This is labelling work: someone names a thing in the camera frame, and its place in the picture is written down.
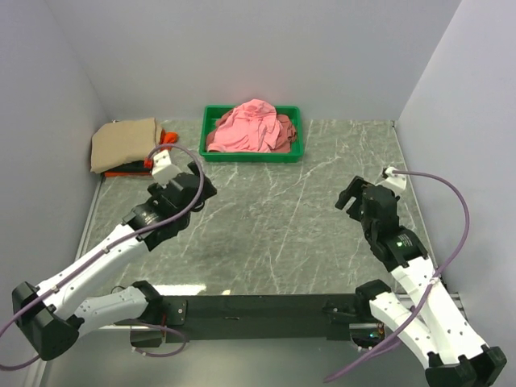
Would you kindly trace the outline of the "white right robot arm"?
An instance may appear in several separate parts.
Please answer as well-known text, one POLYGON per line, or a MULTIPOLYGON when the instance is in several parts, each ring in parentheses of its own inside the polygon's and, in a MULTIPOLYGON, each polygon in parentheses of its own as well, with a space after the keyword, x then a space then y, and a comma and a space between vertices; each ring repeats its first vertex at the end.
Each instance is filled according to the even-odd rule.
POLYGON ((414 306, 403 306, 383 281, 357 288, 356 317, 365 322, 376 319, 392 333, 325 381, 404 344, 423 366, 430 386, 491 386, 506 366, 504 352, 475 332, 441 281, 443 268, 434 266, 420 238, 400 224, 397 204, 409 175, 388 167, 379 183, 354 177, 339 194, 336 208, 361 224, 371 252, 414 306))

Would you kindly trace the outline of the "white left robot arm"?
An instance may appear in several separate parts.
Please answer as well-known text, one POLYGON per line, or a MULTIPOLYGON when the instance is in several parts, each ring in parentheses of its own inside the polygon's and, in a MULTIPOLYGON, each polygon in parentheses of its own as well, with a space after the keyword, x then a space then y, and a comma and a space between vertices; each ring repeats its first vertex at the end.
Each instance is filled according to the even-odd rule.
POLYGON ((197 161, 165 185, 148 187, 149 199, 132 208, 97 246, 54 277, 32 285, 23 282, 12 292, 16 326, 41 360, 53 360, 79 338, 112 323, 134 320, 160 323, 163 297, 147 281, 118 293, 92 294, 117 270, 174 238, 189 225, 217 190, 197 161))

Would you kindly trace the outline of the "beige t shirt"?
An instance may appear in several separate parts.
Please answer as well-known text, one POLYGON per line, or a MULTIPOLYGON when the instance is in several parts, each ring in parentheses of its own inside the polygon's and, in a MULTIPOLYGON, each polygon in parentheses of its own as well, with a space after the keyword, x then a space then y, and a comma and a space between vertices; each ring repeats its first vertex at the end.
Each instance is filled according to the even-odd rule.
POLYGON ((91 139, 90 171, 104 173, 143 161, 160 143, 161 132, 162 127, 154 118, 104 124, 91 139))

